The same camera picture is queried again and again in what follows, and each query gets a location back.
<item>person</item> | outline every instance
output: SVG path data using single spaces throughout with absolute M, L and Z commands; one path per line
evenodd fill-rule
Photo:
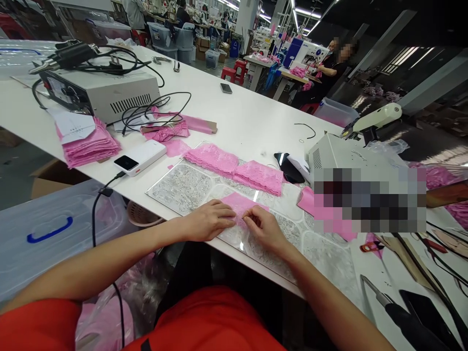
M 329 58 L 323 65 L 318 66 L 317 71 L 322 72 L 321 83 L 314 83 L 314 86 L 310 90 L 297 93 L 292 100 L 291 106 L 301 109 L 305 104 L 320 103 L 344 74 L 348 67 L 349 59 L 358 49 L 359 41 L 352 41 L 343 46 L 336 62 L 333 62 L 333 58 Z
M 182 28 L 184 23 L 193 23 L 194 20 L 190 18 L 190 15 L 187 13 L 185 8 L 187 7 L 187 3 L 185 0 L 180 0 L 179 8 L 177 9 L 177 20 L 179 21 L 179 26 Z
M 57 264 L 0 311 L 0 350 L 74 350 L 83 301 L 99 294 L 160 247 L 179 241 L 208 247 L 202 242 L 235 225 L 229 217 L 235 217 L 230 206 L 211 200 L 185 217 L 122 236 Z M 364 314 L 287 241 L 273 214 L 254 206 L 242 219 L 257 242 L 289 266 L 340 351 L 394 351 Z M 177 274 L 182 254 L 173 274 Z M 191 266 L 197 262 L 192 259 L 188 263 L 186 269 L 195 274 Z M 158 306 L 154 330 L 127 345 L 125 351 L 285 350 L 267 331 L 268 320 L 262 320 L 239 293 L 226 286 L 202 287 L 203 282 L 190 274 L 184 278 L 198 284 L 199 289 L 184 292 L 184 296 L 171 278 Z M 270 294 L 268 290 L 250 290 L 260 299 Z M 268 310 L 274 314 L 281 307 L 268 305 Z
M 122 0 L 122 5 L 127 13 L 128 24 L 132 29 L 146 31 L 145 16 L 148 15 L 141 0 Z

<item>white table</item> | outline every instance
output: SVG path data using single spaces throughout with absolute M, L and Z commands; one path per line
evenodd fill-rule
M 154 55 L 154 51 L 140 46 L 135 51 L 143 61 L 150 60 Z M 219 88 L 219 84 L 222 82 L 221 79 L 183 63 L 181 63 L 180 73 L 174 72 L 170 63 L 163 62 L 161 66 L 151 65 L 166 80 L 166 85 L 160 89 L 161 94 L 179 91 L 183 87 L 183 90 L 190 91 L 193 94 L 192 100 L 187 105 L 184 113 L 217 123 L 217 134 L 207 135 L 191 131 L 191 136 L 184 141 L 192 148 L 201 141 L 207 140 L 216 143 L 222 149 L 234 153 L 244 160 L 254 159 L 263 164 L 275 164 L 273 154 L 277 151 L 303 157 L 304 153 L 324 135 L 325 131 L 334 134 L 341 132 L 341 128 L 334 124 L 315 118 L 285 104 L 272 102 L 267 97 L 253 94 L 235 84 L 230 84 L 233 91 L 231 95 L 223 94 Z M 1 81 L 0 89 L 0 106 L 2 108 L 0 125 L 45 152 L 64 160 L 53 120 L 46 111 L 38 107 L 33 99 L 31 89 L 13 80 Z M 210 99 L 209 108 L 207 108 L 206 103 L 207 97 Z M 55 105 L 54 102 L 47 101 L 43 96 L 39 98 L 48 107 Z M 185 96 L 173 96 L 167 108 L 174 111 L 180 108 L 184 101 Z M 307 139 L 310 136 L 309 129 L 304 126 L 294 125 L 294 123 L 308 124 L 315 129 L 317 136 L 313 139 Z M 121 143 L 123 150 L 128 150 L 128 148 L 142 144 L 145 141 L 145 138 L 139 133 L 131 133 L 126 137 L 115 136 Z M 124 177 L 117 180 L 112 184 L 112 188 L 167 220 L 177 217 L 178 214 L 147 196 L 145 191 L 168 172 L 168 166 L 175 165 L 178 161 L 178 157 L 163 156 L 140 175 L 134 178 Z M 78 170 L 101 183 L 109 181 L 117 174 L 112 159 L 104 163 L 94 162 L 78 167 Z M 444 209 L 428 210 L 427 219 L 442 227 L 460 227 Z M 398 292 L 399 289 L 430 297 L 449 328 L 459 339 L 452 318 L 442 302 L 434 293 L 414 282 L 393 252 L 385 249 L 383 260 L 379 260 L 374 254 L 364 254 L 359 250 L 359 245 L 364 243 L 365 236 L 365 233 L 360 233 L 358 239 L 351 242 L 351 255 L 356 277 L 359 278 L 361 274 L 367 276 L 380 291 L 388 293 L 401 306 L 404 306 L 404 303 Z M 432 260 L 427 257 L 422 243 L 412 239 L 410 234 L 402 233 L 402 236 L 410 239 L 424 263 L 440 280 L 461 317 L 467 323 L 468 304 L 466 298 L 455 285 L 453 278 L 434 265 Z M 215 238 L 209 244 L 283 288 L 302 296 L 296 285 L 224 241 Z M 442 257 L 459 274 L 468 278 L 468 264 L 466 261 L 451 253 L 444 254 Z M 401 335 L 400 330 L 390 320 L 367 287 L 366 294 L 369 300 L 369 308 L 364 311 L 366 315 L 397 350 L 412 350 L 409 343 Z
M 274 62 L 273 61 L 262 62 L 253 55 L 245 56 L 244 60 L 253 66 L 254 73 L 252 77 L 252 83 L 250 84 L 250 90 L 255 92 L 257 90 L 257 84 L 258 84 L 258 81 L 260 80 L 260 76 L 262 74 L 263 69 L 270 68 L 271 66 L 274 65 Z

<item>plastic storage box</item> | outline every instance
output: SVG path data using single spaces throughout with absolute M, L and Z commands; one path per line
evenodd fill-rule
M 107 38 L 123 40 L 132 38 L 132 29 L 125 24 L 118 22 L 103 22 L 99 20 L 86 20 L 93 30 L 93 33 L 98 41 L 98 44 L 107 44 Z
M 352 107 L 340 104 L 326 97 L 323 98 L 313 115 L 343 128 L 356 118 L 359 118 L 359 114 Z
M 189 29 L 175 29 L 175 44 L 180 49 L 191 49 L 194 45 L 194 32 Z
M 101 187 L 91 179 L 0 212 L 0 301 L 57 263 L 92 248 L 91 209 Z M 97 244 L 137 230 L 119 194 L 99 198 Z
M 177 60 L 177 48 L 165 48 L 156 45 L 153 45 L 153 48 L 160 54 L 163 54 L 164 56 L 167 56 L 170 59 Z
M 213 51 L 211 49 L 207 50 L 205 52 L 206 66 L 208 68 L 216 69 L 218 66 L 219 55 L 219 52 Z
M 193 53 L 195 52 L 195 47 L 188 49 L 179 48 L 177 50 L 177 59 L 185 64 L 192 64 Z
M 176 45 L 171 40 L 171 31 L 163 25 L 148 22 L 151 32 L 153 46 L 160 48 L 174 49 Z

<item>smartphone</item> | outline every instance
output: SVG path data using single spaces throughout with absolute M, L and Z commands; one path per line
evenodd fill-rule
M 302 174 L 293 166 L 291 161 L 288 159 L 289 154 L 287 153 L 276 153 L 274 158 L 278 161 L 279 169 L 283 171 L 284 178 L 292 184 L 304 183 L 305 179 Z
M 226 94 L 232 94 L 233 93 L 233 91 L 231 90 L 231 87 L 229 86 L 229 84 L 221 83 L 221 89 L 223 90 L 223 93 L 226 93 Z
M 430 298 L 406 290 L 400 290 L 400 295 L 408 311 L 417 317 L 423 326 L 437 336 L 450 350 L 462 351 Z

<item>window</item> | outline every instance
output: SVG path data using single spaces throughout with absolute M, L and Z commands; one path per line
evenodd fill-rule
M 404 48 L 390 63 L 382 70 L 383 73 L 392 74 L 400 65 L 419 49 L 419 46 Z

